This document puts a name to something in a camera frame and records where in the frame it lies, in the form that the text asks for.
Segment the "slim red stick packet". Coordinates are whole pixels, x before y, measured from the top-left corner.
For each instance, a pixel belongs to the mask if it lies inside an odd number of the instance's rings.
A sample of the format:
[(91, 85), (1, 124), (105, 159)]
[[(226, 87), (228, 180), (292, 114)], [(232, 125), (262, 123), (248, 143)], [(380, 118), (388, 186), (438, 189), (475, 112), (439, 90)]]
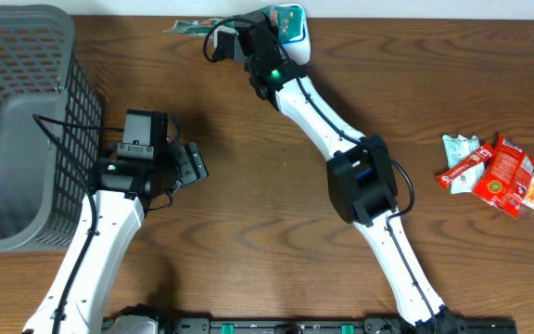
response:
[(439, 185), (443, 189), (447, 189), (451, 182), (457, 179), (461, 174), (467, 170), (476, 167), (477, 165), (484, 163), (495, 155), (495, 150), (490, 144), (483, 144), (477, 148), (473, 153), (469, 154), (462, 161), (460, 161), (453, 168), (449, 169), (447, 172), (438, 175), (437, 179)]

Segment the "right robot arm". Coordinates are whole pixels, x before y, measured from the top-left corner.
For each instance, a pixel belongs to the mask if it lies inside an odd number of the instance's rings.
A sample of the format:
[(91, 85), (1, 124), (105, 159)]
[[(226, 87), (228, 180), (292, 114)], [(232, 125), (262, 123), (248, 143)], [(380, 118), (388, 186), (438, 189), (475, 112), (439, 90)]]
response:
[(326, 160), (327, 187), (337, 214), (366, 239), (402, 319), (417, 333), (456, 333), (459, 326), (431, 287), (402, 227), (395, 173), (404, 169), (378, 135), (366, 136), (341, 119), (285, 50), (265, 15), (237, 19), (236, 36), (257, 95), (293, 121)]

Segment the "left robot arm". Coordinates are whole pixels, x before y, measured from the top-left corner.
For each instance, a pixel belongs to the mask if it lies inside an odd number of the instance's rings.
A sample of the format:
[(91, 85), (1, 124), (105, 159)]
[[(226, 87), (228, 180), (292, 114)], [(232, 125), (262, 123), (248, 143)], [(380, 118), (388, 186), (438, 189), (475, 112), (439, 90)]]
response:
[(26, 333), (100, 333), (122, 259), (151, 202), (208, 176), (198, 146), (120, 143), (98, 160), (73, 240)]

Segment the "large red snack bag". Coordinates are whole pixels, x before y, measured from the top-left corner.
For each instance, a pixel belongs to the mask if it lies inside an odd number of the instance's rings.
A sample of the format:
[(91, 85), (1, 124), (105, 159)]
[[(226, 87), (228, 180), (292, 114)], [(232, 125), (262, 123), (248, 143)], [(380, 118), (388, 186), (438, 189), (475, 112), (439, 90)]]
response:
[(472, 192), (490, 206), (518, 218), (534, 173), (534, 159), (502, 134), (498, 134), (493, 148), (496, 154)]

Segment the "teal wet wipes packet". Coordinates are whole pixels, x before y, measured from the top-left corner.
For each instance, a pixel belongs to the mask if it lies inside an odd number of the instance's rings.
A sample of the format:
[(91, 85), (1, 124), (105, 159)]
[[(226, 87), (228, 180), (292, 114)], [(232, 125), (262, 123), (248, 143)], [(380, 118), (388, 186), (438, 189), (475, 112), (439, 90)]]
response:
[[(475, 135), (470, 138), (463, 135), (457, 135), (456, 137), (444, 135), (442, 141), (449, 169), (455, 167), (460, 161), (480, 147), (479, 140)], [(484, 172), (485, 166), (483, 163), (479, 163), (475, 167), (465, 171), (451, 182), (451, 193), (471, 193)]]

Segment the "green white packet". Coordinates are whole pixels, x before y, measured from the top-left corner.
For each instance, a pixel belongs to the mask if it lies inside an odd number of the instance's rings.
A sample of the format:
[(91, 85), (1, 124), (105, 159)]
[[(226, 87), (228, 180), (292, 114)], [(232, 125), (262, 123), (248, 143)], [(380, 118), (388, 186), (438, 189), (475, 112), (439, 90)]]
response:
[[(296, 42), (304, 37), (303, 21), (306, 19), (301, 6), (264, 6), (257, 10), (277, 31), (282, 44)], [(210, 29), (227, 18), (205, 20), (176, 20), (166, 33), (205, 37)]]

